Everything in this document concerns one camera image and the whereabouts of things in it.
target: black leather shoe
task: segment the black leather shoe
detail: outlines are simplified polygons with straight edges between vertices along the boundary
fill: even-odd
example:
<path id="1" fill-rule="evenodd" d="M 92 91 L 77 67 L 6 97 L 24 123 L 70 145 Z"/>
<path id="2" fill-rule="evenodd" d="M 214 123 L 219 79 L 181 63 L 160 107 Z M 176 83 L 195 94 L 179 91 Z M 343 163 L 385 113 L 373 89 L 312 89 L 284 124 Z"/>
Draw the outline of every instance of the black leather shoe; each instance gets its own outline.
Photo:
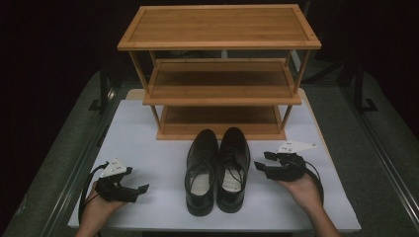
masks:
<path id="1" fill-rule="evenodd" d="M 189 150 L 185 176 L 186 205 L 192 215 L 204 216 L 212 211 L 217 156 L 215 134 L 209 129 L 201 131 Z"/>
<path id="2" fill-rule="evenodd" d="M 216 204 L 224 212 L 237 212 L 243 205 L 250 152 L 243 132 L 229 128 L 219 147 Z"/>

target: hand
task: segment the hand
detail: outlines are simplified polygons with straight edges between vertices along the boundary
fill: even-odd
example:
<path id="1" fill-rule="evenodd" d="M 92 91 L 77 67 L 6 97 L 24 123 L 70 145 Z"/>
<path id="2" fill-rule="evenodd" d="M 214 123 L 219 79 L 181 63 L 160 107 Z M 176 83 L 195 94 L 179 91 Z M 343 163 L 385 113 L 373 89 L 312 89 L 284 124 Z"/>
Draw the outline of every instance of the hand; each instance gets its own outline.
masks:
<path id="1" fill-rule="evenodd" d="M 92 191 L 86 198 L 86 208 L 80 223 L 76 237 L 95 236 L 106 224 L 111 215 L 126 205 L 122 201 L 106 201 L 95 190 L 96 182 L 93 183 Z"/>
<path id="2" fill-rule="evenodd" d="M 313 179 L 304 174 L 300 179 L 292 182 L 277 181 L 278 184 L 284 186 L 293 196 L 295 202 L 302 209 L 322 206 L 320 194 Z"/>
<path id="3" fill-rule="evenodd" d="M 327 215 L 321 203 L 320 194 L 314 180 L 304 174 L 299 180 L 292 182 L 277 181 L 293 196 L 295 202 L 301 206 L 311 221 L 314 232 L 318 237 L 340 236 L 332 220 Z"/>

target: shoe insole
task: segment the shoe insole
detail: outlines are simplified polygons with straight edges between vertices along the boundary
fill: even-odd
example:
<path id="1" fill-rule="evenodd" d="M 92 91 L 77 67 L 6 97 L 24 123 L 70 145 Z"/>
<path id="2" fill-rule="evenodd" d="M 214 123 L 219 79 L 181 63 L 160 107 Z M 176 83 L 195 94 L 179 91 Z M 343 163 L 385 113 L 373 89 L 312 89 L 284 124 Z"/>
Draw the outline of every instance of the shoe insole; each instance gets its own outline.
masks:
<path id="1" fill-rule="evenodd" d="M 222 187 L 230 192 L 239 192 L 241 191 L 241 179 L 244 175 L 243 170 L 240 172 L 236 169 L 225 169 L 224 181 L 222 182 Z"/>
<path id="2" fill-rule="evenodd" d="M 210 189 L 210 172 L 191 177 L 191 193 L 196 196 L 206 194 Z"/>

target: white table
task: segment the white table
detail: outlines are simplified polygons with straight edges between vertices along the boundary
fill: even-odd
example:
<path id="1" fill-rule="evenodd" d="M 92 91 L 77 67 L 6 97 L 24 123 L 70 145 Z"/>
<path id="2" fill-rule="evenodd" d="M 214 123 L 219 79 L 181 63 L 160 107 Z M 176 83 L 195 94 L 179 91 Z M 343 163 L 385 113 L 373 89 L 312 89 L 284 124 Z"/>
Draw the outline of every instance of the white table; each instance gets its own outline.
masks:
<path id="1" fill-rule="evenodd" d="M 280 107 L 282 115 L 286 107 Z M 264 151 L 275 152 L 280 140 L 249 140 L 252 163 L 242 208 L 224 213 L 214 204 L 204 217 L 191 215 L 186 208 L 184 178 L 186 158 L 192 140 L 156 140 L 156 123 L 149 107 L 139 100 L 121 101 L 93 168 L 119 158 L 132 167 L 122 185 L 136 189 L 149 184 L 148 192 L 117 211 L 107 227 L 127 230 L 297 232 L 311 229 L 305 213 L 289 193 L 257 171 L 253 161 L 266 160 Z M 293 107 L 286 128 L 289 140 L 316 143 L 317 148 L 299 152 L 320 173 L 325 192 L 324 206 L 342 232 L 361 229 L 339 180 L 332 159 L 307 100 Z M 78 205 L 68 225 L 78 227 Z"/>

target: shoe rack shelf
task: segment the shoe rack shelf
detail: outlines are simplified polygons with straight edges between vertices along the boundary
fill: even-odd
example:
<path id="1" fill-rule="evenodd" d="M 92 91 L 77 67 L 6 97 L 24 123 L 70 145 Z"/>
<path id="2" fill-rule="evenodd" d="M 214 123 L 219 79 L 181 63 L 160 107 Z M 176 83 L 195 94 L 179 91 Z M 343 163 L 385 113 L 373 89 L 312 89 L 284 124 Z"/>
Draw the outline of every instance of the shoe rack shelf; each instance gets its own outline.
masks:
<path id="1" fill-rule="evenodd" d="M 238 126 L 247 139 L 286 139 L 309 52 L 321 44 L 297 5 L 142 6 L 118 49 L 129 52 L 158 125 L 157 139 L 221 138 Z M 155 50 L 287 50 L 285 58 L 157 58 Z M 292 50 L 305 50 L 295 78 Z M 144 77 L 137 51 L 150 53 Z M 278 105 L 287 106 L 281 116 Z M 155 106 L 163 106 L 161 116 Z"/>

